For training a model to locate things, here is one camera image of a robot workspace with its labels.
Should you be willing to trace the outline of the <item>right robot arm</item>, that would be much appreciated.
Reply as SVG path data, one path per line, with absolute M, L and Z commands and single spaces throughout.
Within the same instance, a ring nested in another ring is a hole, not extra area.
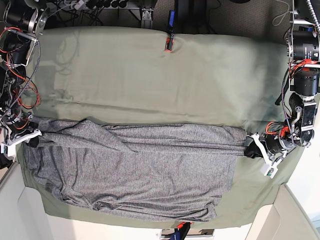
M 10 0 L 3 13 L 5 27 L 0 34 L 0 127 L 5 130 L 1 152 L 41 135 L 32 122 L 31 110 L 41 103 L 33 83 L 35 72 L 26 67 L 35 48 L 40 65 L 41 44 L 50 9 L 45 0 Z

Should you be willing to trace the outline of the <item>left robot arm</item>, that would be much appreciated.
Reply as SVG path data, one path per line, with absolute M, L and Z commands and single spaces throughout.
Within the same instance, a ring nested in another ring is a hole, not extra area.
M 282 106 L 285 120 L 270 122 L 264 134 L 251 134 L 248 158 L 281 159 L 296 147 L 307 147 L 314 137 L 320 93 L 320 2 L 294 0 L 289 10 L 290 27 L 285 34 L 288 68 L 275 105 Z

